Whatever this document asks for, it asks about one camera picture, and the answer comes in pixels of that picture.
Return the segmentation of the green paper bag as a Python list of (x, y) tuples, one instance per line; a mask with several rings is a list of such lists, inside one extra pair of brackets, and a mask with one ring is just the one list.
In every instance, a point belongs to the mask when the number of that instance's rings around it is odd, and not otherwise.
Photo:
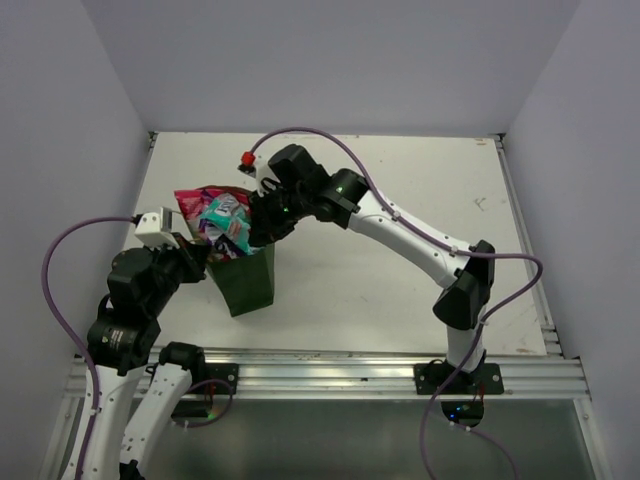
[(200, 188), (206, 207), (197, 238), (210, 247), (208, 270), (233, 317), (273, 304), (273, 247), (251, 247), (249, 192), (235, 187)]

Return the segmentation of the pink chips bag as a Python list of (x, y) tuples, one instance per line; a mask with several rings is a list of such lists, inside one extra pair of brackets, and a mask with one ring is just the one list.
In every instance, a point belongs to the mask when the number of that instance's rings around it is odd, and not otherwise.
[(199, 236), (201, 233), (199, 227), (200, 215), (206, 207), (202, 190), (176, 190), (174, 192), (174, 198), (189, 232), (193, 236)]

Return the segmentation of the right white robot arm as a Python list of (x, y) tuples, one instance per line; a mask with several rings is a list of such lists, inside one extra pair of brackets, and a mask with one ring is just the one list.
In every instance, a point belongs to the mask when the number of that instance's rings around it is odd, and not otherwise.
[(493, 246), (468, 245), (418, 221), (394, 205), (383, 206), (365, 178), (342, 168), (330, 174), (302, 146), (290, 144), (269, 160), (243, 154), (239, 171), (256, 181), (249, 197), (249, 242), (284, 239), (307, 217), (372, 239), (425, 272), (441, 289), (433, 312), (447, 327), (445, 379), (468, 392), (481, 380), (486, 358), (480, 318), (494, 283)]

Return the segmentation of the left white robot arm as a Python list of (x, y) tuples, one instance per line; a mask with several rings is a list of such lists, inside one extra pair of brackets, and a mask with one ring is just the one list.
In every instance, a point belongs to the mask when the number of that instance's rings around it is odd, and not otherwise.
[(180, 397), (208, 379), (202, 348), (162, 349), (151, 389), (130, 410), (161, 328), (158, 318), (182, 284), (205, 279), (208, 249), (132, 248), (112, 261), (108, 294), (88, 335), (86, 391), (66, 479), (140, 479), (144, 463)]

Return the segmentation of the left black base bracket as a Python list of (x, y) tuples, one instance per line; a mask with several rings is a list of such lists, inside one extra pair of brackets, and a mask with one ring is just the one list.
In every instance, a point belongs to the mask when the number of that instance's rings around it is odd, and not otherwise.
[(206, 395), (235, 395), (239, 380), (239, 365), (237, 363), (206, 363), (204, 379), (210, 380), (210, 383), (202, 388)]

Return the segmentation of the aluminium mounting rail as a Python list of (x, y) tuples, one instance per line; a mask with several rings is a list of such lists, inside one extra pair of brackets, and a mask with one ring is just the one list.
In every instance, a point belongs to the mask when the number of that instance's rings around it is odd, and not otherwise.
[[(207, 364), (234, 364), (239, 400), (412, 400), (419, 372), (442, 363), (437, 356), (401, 353), (215, 349)], [(574, 400), (590, 396), (578, 360), (489, 357), (496, 364), (483, 389), (487, 400)]]

